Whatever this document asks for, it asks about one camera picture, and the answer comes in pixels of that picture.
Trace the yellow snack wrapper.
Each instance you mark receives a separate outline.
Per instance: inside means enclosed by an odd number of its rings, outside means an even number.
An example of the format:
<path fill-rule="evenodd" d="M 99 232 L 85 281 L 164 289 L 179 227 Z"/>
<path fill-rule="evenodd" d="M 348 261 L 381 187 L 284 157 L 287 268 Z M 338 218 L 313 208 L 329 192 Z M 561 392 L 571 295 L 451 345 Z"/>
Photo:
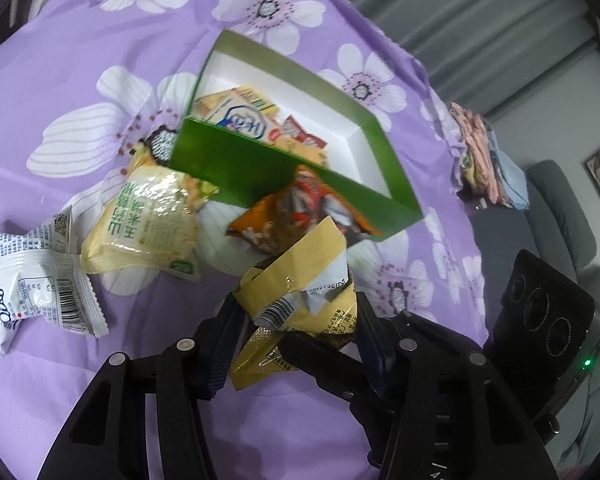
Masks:
<path fill-rule="evenodd" d="M 336 349 L 352 339 L 358 320 L 346 238 L 324 218 L 271 263 L 254 266 L 234 296 L 256 326 L 230 366 L 233 387 L 242 390 L 294 367 L 278 344 L 302 332 Z"/>

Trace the orange panda snack bag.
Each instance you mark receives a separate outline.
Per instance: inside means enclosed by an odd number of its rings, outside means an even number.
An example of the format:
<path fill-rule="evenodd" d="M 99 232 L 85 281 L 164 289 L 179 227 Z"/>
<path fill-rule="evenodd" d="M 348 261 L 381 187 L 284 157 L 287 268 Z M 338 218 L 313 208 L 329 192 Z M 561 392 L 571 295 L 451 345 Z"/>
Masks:
<path fill-rule="evenodd" d="M 279 256 L 327 217 L 332 218 L 349 245 L 381 235 L 341 194 L 304 165 L 296 169 L 284 188 L 258 200 L 230 222 L 225 234 Z"/>

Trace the red snack packet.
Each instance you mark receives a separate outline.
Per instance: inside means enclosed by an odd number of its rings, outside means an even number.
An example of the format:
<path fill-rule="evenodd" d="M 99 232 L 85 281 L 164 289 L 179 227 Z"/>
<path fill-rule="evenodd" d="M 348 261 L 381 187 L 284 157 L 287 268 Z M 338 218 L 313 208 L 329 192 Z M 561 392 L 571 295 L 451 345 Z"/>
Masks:
<path fill-rule="evenodd" d="M 289 115 L 283 122 L 282 133 L 286 136 L 290 136 L 294 140 L 306 144 L 316 146 L 317 148 L 326 148 L 327 143 L 319 136 L 314 136 L 313 133 L 309 133 L 305 128 L 298 123 L 298 120 L 294 116 Z"/>

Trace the small yellow snack packet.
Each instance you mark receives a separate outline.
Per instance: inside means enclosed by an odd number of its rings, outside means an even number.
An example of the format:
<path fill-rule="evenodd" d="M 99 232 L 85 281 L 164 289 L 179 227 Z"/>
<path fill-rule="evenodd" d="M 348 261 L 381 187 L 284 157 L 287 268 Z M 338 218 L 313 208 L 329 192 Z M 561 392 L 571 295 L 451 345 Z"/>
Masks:
<path fill-rule="evenodd" d="M 260 110 L 268 118 L 275 119 L 279 113 L 279 107 L 260 89 L 239 86 L 194 99 L 189 114 L 197 118 L 206 118 L 227 99 L 240 99 Z"/>

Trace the orange yellow cracker packet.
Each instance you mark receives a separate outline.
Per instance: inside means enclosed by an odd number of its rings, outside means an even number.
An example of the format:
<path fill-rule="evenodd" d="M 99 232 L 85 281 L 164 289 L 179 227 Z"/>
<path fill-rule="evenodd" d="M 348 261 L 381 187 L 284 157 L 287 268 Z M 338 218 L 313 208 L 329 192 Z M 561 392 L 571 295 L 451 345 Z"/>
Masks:
<path fill-rule="evenodd" d="M 324 148 L 319 148 L 313 144 L 302 143 L 290 136 L 279 136 L 273 142 L 273 145 L 291 155 L 309 160 L 318 166 L 328 166 L 327 152 Z"/>

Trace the white blue biscuit packet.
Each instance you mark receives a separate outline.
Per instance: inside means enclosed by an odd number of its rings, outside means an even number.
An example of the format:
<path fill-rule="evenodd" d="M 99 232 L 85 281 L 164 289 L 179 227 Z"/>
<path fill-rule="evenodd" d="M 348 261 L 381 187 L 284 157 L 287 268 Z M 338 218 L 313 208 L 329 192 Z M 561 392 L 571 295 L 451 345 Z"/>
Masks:
<path fill-rule="evenodd" d="M 240 99 L 227 99 L 206 121 L 260 141 L 267 141 L 270 133 L 278 129 L 260 110 Z"/>

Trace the pale yellow corn snack bag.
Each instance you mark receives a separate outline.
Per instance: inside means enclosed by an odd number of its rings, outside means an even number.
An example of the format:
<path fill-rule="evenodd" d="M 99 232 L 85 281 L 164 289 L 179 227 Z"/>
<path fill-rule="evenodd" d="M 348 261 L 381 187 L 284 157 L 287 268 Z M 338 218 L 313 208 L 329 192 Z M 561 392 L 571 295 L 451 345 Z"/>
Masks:
<path fill-rule="evenodd" d="M 218 193 L 208 181 L 158 164 L 148 146 L 137 143 L 121 191 L 82 243 L 84 271 L 146 268 L 198 280 L 198 211 Z"/>

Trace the green cardboard box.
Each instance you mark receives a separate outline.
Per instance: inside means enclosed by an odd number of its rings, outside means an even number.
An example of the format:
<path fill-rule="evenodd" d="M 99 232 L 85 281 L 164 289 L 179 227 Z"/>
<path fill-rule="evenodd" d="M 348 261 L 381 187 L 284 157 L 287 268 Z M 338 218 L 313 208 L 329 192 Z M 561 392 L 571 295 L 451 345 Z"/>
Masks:
<path fill-rule="evenodd" d="M 340 193 L 381 238 L 422 220 L 417 197 L 376 117 L 322 77 L 225 29 L 202 66 L 194 98 L 250 86 L 326 143 L 325 167 L 313 171 Z M 220 189 L 222 203 L 247 208 L 281 190 L 304 158 L 203 119 L 184 119 L 169 165 Z"/>

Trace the white barcode snack packet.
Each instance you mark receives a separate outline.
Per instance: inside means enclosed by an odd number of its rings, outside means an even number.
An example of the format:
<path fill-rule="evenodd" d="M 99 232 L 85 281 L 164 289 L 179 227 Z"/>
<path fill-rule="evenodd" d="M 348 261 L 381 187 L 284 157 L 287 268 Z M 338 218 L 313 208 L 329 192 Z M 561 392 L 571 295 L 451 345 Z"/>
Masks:
<path fill-rule="evenodd" d="M 2 356 L 28 318 L 44 318 L 82 335 L 109 333 L 92 282 L 81 266 L 70 206 L 27 233 L 0 231 Z"/>

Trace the folded pink clothes pile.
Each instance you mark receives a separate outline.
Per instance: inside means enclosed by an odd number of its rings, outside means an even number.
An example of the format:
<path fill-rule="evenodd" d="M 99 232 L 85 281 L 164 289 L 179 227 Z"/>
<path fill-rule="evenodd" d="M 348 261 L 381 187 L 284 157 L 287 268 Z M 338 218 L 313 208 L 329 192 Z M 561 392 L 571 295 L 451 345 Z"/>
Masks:
<path fill-rule="evenodd" d="M 488 204 L 527 210 L 529 192 L 524 172 L 498 146 L 498 138 L 481 115 L 452 102 L 450 115 L 460 127 L 466 151 L 460 169 L 472 194 Z"/>

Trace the grey sofa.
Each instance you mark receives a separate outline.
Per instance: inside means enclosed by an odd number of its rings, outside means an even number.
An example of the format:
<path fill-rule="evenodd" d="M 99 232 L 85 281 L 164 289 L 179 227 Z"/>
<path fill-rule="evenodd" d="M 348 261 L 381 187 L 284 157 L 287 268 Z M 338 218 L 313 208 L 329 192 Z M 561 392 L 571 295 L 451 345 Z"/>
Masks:
<path fill-rule="evenodd" d="M 597 243 L 588 218 L 565 174 L 552 160 L 526 171 L 530 206 L 471 208 L 469 219 L 486 279 L 486 327 L 492 330 L 501 298 L 521 249 L 533 252 L 584 288 L 600 305 Z M 560 433 L 547 452 L 562 478 L 583 472 L 600 452 L 600 359 L 557 415 Z"/>

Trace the grey curtain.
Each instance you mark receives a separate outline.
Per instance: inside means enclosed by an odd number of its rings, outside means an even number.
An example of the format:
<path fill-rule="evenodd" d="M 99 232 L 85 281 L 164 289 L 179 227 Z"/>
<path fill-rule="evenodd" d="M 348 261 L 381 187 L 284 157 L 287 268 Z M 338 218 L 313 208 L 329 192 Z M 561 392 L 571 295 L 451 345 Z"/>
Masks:
<path fill-rule="evenodd" d="M 445 101 L 496 116 L 598 47 L 584 0 L 350 0 Z"/>

